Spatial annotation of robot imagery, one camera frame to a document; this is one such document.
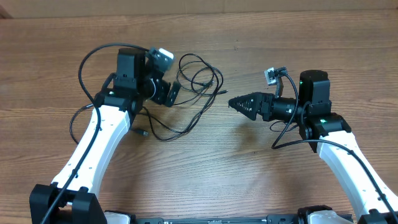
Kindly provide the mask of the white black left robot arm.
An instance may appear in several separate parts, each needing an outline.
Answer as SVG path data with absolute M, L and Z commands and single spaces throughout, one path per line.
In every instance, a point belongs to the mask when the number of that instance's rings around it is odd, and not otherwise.
M 116 71 L 96 96 L 90 123 L 63 169 L 29 197 L 32 223 L 134 223 L 128 213 L 104 211 L 98 200 L 109 162 L 146 100 L 171 107 L 178 85 L 163 81 L 174 62 L 165 49 L 119 45 Z

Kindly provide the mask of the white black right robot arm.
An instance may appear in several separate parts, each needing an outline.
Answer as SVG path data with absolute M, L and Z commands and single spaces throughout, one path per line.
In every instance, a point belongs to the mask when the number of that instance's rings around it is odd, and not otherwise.
M 266 122 L 284 123 L 280 136 L 295 124 L 301 138 L 284 144 L 276 139 L 272 149 L 307 143 L 338 179 L 358 223 L 397 223 L 397 195 L 361 152 L 349 124 L 331 110 L 327 72 L 303 71 L 299 84 L 292 85 L 293 98 L 282 95 L 282 79 L 289 77 L 285 67 L 271 67 L 264 76 L 268 85 L 276 87 L 275 93 L 238 96 L 230 99 L 228 105 L 251 120 L 261 116 Z

